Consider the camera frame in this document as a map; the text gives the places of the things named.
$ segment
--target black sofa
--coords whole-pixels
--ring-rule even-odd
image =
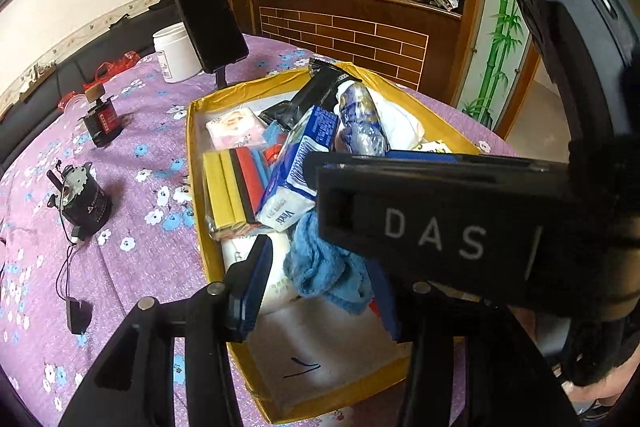
[[[97,39],[57,65],[56,71],[23,102],[17,102],[0,121],[0,176],[27,146],[62,112],[60,98],[94,80],[104,62],[118,60],[128,51],[140,57],[154,51],[153,34],[181,21],[173,0],[158,4],[133,18],[123,18]]]

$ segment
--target purple tablecloth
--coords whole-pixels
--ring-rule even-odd
[[[227,68],[229,83],[303,67],[312,56],[269,39],[247,37],[247,43],[251,50],[247,60]],[[94,146],[78,121],[86,107],[76,105],[31,143],[0,182],[0,262],[5,262],[0,365],[46,427],[57,425],[91,363],[140,297],[153,295],[161,302],[187,298],[206,283],[184,185],[185,117],[188,104],[214,87],[214,77],[208,74],[167,84],[155,56],[145,57],[106,84],[107,93],[114,95],[114,107],[127,121],[109,147]],[[481,141],[485,150],[513,155],[474,120],[407,91],[470,140]],[[83,335],[68,331],[65,305],[54,288],[66,252],[59,216],[46,206],[54,190],[46,171],[56,158],[63,166],[92,162],[95,178],[114,200],[111,219],[99,234],[77,247],[71,265],[69,295],[93,305],[93,320]],[[233,363],[232,370],[244,424],[264,425]],[[180,342],[174,391],[176,425],[186,426]],[[456,390],[454,410],[462,407],[461,392]],[[354,407],[296,425],[392,425],[400,397],[401,386],[396,386]]]

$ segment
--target brick pattern panel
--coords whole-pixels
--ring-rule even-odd
[[[262,34],[418,90],[429,36],[370,21],[260,7]]]

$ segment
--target wooden cap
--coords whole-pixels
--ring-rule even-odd
[[[86,95],[87,102],[94,103],[98,98],[104,95],[104,86],[101,82],[98,82],[95,86],[91,86],[87,89],[84,94]]]

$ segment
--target red label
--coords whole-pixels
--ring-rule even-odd
[[[100,125],[102,126],[105,134],[109,134],[120,125],[120,118],[116,114],[113,105],[110,105],[105,110],[100,111],[100,113],[98,113],[98,119],[100,120]]]

